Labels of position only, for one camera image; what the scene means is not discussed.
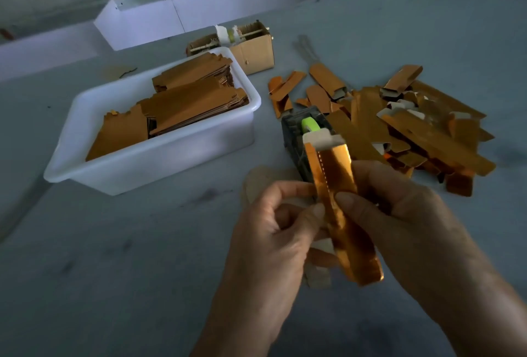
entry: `white box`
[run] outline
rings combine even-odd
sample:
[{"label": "white box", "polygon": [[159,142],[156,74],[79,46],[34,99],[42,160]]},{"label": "white box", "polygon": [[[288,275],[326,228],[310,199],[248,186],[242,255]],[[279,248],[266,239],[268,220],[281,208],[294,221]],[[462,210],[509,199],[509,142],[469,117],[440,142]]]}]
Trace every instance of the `white box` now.
[{"label": "white box", "polygon": [[73,100],[44,178],[49,182],[72,179],[118,195],[251,145],[260,95],[227,47],[210,52],[232,59],[234,86],[245,90],[248,105],[85,161],[108,111],[128,111],[139,100],[152,96],[152,77],[195,56],[89,89]]}]

